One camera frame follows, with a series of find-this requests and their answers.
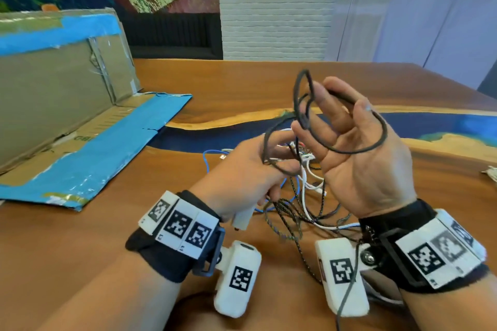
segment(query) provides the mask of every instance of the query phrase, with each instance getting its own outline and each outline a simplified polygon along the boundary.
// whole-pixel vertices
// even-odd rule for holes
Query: black sofa
[[[138,13],[119,19],[133,58],[223,58],[220,14]]]

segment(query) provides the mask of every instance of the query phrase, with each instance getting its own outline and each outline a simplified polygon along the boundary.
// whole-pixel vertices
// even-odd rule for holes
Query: wristband
[[[375,270],[416,293],[459,289],[485,277],[485,248],[447,212],[416,202],[359,220]]]
[[[219,215],[189,191],[167,191],[143,216],[126,249],[139,253],[161,276],[184,281],[197,259],[216,247]]]

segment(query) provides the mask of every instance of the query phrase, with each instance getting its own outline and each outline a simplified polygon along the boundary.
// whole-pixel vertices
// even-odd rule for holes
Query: white brick wall
[[[335,0],[219,0],[224,58],[322,60]]]

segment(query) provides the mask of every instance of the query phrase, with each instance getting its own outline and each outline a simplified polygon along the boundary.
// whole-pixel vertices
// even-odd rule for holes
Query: wooden table
[[[291,106],[295,75],[304,66],[316,80],[341,77],[374,104],[497,111],[497,101],[451,80],[406,64],[257,63],[136,60],[146,91],[192,93],[174,118],[198,123]],[[497,187],[479,171],[486,163],[413,152],[420,197],[449,210],[488,250],[497,268]],[[209,158],[211,165],[219,162]],[[0,329],[34,330],[115,260],[136,222],[165,191],[188,188],[205,173],[200,154],[146,147],[81,213],[55,206],[6,202],[0,207]],[[334,206],[332,199],[327,207]],[[308,231],[304,254],[317,272]],[[249,308],[237,320],[215,313],[212,299],[192,300],[172,317],[171,329],[334,329],[323,289],[305,271],[295,246],[283,243],[254,216],[246,232],[227,228],[262,253]],[[212,288],[214,278],[188,278],[183,294]],[[368,316],[346,319],[347,330],[410,329],[405,315],[373,305]]]

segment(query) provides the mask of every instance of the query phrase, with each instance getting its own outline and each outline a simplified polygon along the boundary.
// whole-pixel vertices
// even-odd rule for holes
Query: metal screw
[[[372,253],[370,253],[368,250],[364,250],[361,253],[361,260],[365,265],[375,265],[376,264],[376,259]]]

